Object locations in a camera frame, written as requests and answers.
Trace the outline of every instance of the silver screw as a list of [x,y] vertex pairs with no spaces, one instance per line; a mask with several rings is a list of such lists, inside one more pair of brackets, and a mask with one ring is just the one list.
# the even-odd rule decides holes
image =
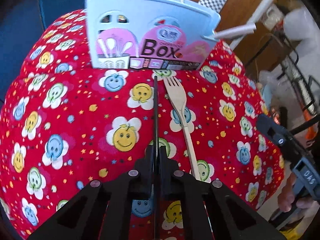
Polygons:
[[128,174],[129,174],[129,176],[131,176],[131,177],[135,177],[135,176],[137,176],[137,175],[139,174],[139,172],[136,171],[136,170],[131,170],[131,171],[128,172]]
[[100,186],[100,181],[98,181],[98,180],[93,180],[93,181],[91,181],[90,182],[90,186],[91,187],[99,187]]
[[220,180],[216,179],[216,180],[214,180],[214,181],[212,182],[212,185],[213,185],[214,187],[222,187],[222,182],[221,182]]
[[183,176],[183,171],[180,171],[180,170],[176,170],[176,171],[174,171],[174,176],[176,176],[176,177],[182,177]]

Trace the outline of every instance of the person's hand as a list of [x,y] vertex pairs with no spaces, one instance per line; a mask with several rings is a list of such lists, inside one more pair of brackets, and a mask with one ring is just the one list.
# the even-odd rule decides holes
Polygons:
[[[282,212],[289,212],[292,208],[292,203],[294,202],[295,196],[293,194],[292,188],[296,183],[297,177],[294,173],[291,173],[287,179],[287,184],[282,188],[280,195],[278,196],[278,205]],[[305,209],[310,208],[313,204],[311,197],[304,197],[297,201],[296,205],[298,208]]]

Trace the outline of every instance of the floral patterned fabric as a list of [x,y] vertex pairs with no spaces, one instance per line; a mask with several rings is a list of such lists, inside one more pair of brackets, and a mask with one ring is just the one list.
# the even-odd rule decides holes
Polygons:
[[[158,76],[160,144],[190,172],[177,113],[162,81],[187,93],[185,117],[202,181],[220,179],[258,209],[283,179],[283,158],[256,130],[267,112],[253,81],[219,42],[200,71],[92,69],[85,10],[57,19],[34,45],[1,109],[0,197],[26,239],[84,185],[133,168],[152,143]],[[133,201],[130,239],[153,239],[153,202]],[[161,238],[184,239],[180,202],[163,202]]]

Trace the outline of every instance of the white pole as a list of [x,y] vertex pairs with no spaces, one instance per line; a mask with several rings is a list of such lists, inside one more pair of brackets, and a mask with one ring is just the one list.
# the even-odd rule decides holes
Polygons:
[[[269,6],[272,3],[272,1],[273,0],[262,0],[261,3],[256,8],[256,10],[254,11],[254,13],[252,14],[252,16],[250,17],[250,19],[247,21],[247,23],[256,23],[258,20],[260,20],[262,15],[269,8]],[[236,39],[236,40],[234,40],[234,41],[232,41],[232,43],[230,44],[230,48],[232,50],[234,50],[236,48],[236,46],[238,46],[238,44],[240,43],[240,41],[242,41],[242,39],[244,37],[245,37],[245,35],[240,37],[240,38],[238,38],[238,39]]]

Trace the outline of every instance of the wooden fork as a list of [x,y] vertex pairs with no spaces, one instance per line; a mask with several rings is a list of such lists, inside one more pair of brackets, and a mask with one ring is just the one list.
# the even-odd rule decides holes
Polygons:
[[188,156],[191,164],[192,174],[197,180],[200,180],[196,154],[193,148],[190,132],[188,129],[188,124],[184,116],[184,109],[187,103],[186,92],[183,86],[181,85],[181,83],[179,82],[179,80],[176,79],[175,77],[168,77],[168,78],[164,77],[163,81],[164,81],[165,88],[167,89],[170,102],[173,108],[175,109],[175,111],[177,112],[178,117],[180,119],[180,124],[182,126],[184,138],[187,144],[187,151],[188,151]]

